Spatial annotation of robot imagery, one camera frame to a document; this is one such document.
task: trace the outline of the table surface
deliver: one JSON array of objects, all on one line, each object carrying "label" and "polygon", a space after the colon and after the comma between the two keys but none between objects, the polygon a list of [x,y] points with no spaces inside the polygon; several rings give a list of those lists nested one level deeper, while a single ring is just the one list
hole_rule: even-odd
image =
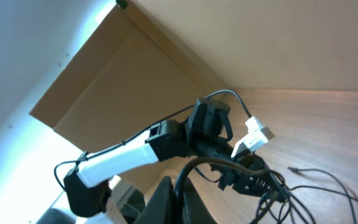
[{"label": "table surface", "polygon": [[[268,126],[275,138],[257,154],[271,169],[282,173],[289,187],[314,185],[342,191],[325,174],[307,172],[303,176],[291,173],[287,167],[319,168],[336,175],[358,197],[358,92],[299,91],[299,90],[236,90],[258,119]],[[225,96],[231,106],[229,115],[234,145],[243,137],[247,116],[233,96]],[[187,159],[177,159],[162,175],[174,177]],[[219,174],[203,164],[200,169],[211,179]],[[249,223],[254,218],[258,198],[239,195],[230,187],[223,192],[217,184],[205,181],[196,172],[190,174],[204,203],[219,223]],[[294,191],[311,210],[318,223],[352,223],[347,198],[315,189]],[[277,214],[279,203],[273,205]],[[354,202],[358,220],[358,203]],[[261,223],[275,223],[266,215]]]}]

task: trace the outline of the robotic arm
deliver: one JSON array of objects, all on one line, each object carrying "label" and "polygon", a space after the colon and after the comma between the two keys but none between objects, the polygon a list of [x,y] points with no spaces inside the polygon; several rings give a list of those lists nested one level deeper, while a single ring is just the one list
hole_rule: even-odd
[{"label": "robotic arm", "polygon": [[[269,170],[263,159],[256,156],[254,152],[274,137],[269,128],[263,127],[258,119],[252,116],[246,121],[248,134],[238,141],[234,148],[231,147],[228,144],[233,137],[228,118],[229,111],[230,107],[222,101],[201,98],[196,101],[192,114],[184,122],[166,119],[139,132],[129,142],[123,141],[96,154],[84,152],[76,161],[76,166],[64,178],[72,212],[80,217],[93,217],[98,213],[106,212],[106,204],[111,194],[108,186],[109,178],[175,156],[197,156],[226,161],[227,166],[209,162],[211,170],[222,173],[218,184],[220,189],[224,190],[226,186],[232,185],[232,188],[240,194],[256,197],[265,197],[268,192],[275,191],[278,194],[275,195],[276,200],[284,202],[288,199],[288,195],[280,190],[282,183],[277,180],[274,173],[265,172],[255,176],[229,166],[237,164],[245,170],[255,172]],[[223,127],[227,138],[219,136]],[[172,187],[169,187],[170,180],[168,182],[165,187],[168,186],[169,191],[172,191]],[[164,186],[158,187],[154,194],[161,194],[163,188]],[[173,213],[174,217],[176,213],[179,214],[175,220],[181,223],[182,210],[187,204],[181,201],[181,195],[176,195],[175,198],[172,194],[168,194],[162,198],[166,197],[170,198],[168,201],[176,201],[173,203],[175,206],[168,207],[176,211]],[[151,204],[150,201],[146,207],[149,213]]]}]

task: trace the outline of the white tube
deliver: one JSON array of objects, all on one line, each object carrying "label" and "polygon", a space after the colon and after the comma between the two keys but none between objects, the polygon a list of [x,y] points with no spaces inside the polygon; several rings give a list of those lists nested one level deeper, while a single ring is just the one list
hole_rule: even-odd
[{"label": "white tube", "polygon": [[158,162],[150,144],[145,144],[150,131],[111,152],[78,165],[78,177],[88,187],[94,187],[110,177],[133,168]]}]

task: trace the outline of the white arm segment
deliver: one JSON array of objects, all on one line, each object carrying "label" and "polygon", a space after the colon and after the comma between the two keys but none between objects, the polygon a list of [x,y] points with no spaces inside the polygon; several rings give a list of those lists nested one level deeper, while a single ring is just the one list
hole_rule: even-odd
[{"label": "white arm segment", "polygon": [[158,162],[150,144],[150,131],[145,131],[125,146],[107,152],[78,165],[78,177],[88,187],[94,187],[110,177],[133,168]]},{"label": "white arm segment", "polygon": [[248,134],[236,143],[231,154],[232,158],[245,149],[249,149],[250,152],[255,152],[274,138],[274,134],[271,130],[268,127],[263,127],[254,116],[246,121],[246,126],[248,128]]}]

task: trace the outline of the beige wall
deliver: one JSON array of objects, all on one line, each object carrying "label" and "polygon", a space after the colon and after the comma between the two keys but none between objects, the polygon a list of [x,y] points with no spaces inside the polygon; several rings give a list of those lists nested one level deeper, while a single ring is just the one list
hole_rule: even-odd
[{"label": "beige wall", "polygon": [[137,1],[228,86],[358,90],[358,1]]}]

